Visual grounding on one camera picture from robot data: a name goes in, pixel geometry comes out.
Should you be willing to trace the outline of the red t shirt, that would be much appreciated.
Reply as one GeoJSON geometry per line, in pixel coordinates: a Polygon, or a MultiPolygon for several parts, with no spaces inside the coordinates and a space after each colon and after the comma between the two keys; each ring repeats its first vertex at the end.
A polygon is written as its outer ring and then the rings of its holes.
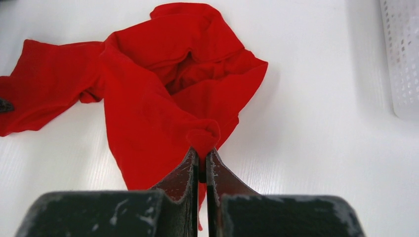
{"type": "Polygon", "coordinates": [[[1,236],[44,192],[147,189],[233,132],[267,62],[208,4],[150,16],[103,41],[23,41],[0,79],[1,236]]]}

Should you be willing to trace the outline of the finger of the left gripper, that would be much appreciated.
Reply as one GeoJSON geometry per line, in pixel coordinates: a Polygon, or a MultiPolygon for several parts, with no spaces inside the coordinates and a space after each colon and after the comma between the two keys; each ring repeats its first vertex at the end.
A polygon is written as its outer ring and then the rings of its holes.
{"type": "Polygon", "coordinates": [[[10,101],[0,98],[0,113],[7,113],[11,111],[14,111],[14,105],[10,101]]]}

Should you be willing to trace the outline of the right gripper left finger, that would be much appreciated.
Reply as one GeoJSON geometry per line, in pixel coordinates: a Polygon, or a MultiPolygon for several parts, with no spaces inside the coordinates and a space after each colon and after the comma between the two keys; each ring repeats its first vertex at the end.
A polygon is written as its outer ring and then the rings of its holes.
{"type": "Polygon", "coordinates": [[[18,237],[195,237],[198,155],[193,148],[147,190],[69,191],[40,196],[18,237]]]}

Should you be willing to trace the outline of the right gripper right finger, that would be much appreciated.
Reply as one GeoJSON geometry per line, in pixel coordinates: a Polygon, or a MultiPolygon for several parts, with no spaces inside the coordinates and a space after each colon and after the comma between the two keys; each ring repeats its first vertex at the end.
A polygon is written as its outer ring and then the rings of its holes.
{"type": "Polygon", "coordinates": [[[206,157],[209,236],[363,237],[355,210],[341,197],[261,195],[222,162],[206,157]]]}

